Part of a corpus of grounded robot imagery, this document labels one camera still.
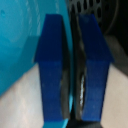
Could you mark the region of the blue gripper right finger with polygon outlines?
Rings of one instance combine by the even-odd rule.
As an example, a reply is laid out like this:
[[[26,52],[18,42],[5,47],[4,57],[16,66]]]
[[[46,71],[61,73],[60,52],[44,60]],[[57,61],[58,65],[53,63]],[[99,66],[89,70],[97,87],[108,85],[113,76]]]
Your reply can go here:
[[[114,58],[93,14],[80,15],[79,26],[86,54],[83,121],[100,121],[108,69]]]

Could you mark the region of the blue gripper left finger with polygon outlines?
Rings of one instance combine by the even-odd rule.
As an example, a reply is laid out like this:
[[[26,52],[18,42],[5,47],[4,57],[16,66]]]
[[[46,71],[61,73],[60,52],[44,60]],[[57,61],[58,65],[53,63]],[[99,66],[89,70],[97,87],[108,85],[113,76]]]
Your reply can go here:
[[[69,118],[70,56],[61,15],[46,15],[35,61],[39,64],[44,121]]]

